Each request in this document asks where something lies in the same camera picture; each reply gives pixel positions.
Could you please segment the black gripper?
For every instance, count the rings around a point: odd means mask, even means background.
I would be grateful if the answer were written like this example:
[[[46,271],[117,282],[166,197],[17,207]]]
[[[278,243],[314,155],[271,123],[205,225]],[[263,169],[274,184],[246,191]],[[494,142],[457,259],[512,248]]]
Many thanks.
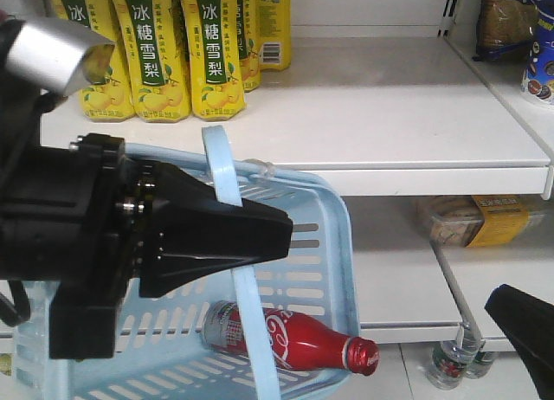
[[[155,188],[155,162],[128,156],[120,138],[14,148],[1,172],[1,276],[14,298],[3,321],[29,319],[24,282],[54,282],[48,356],[111,358],[129,282],[151,278]]]

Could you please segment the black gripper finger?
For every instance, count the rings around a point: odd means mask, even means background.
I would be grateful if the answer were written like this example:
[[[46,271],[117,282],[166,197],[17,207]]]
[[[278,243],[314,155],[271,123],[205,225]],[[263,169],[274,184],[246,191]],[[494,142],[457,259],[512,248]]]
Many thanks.
[[[293,222],[285,211],[248,199],[221,203],[213,187],[172,164],[140,160],[138,167],[145,200],[140,297],[288,255]]]
[[[553,305],[503,284],[485,310],[524,362],[541,399],[553,398]]]

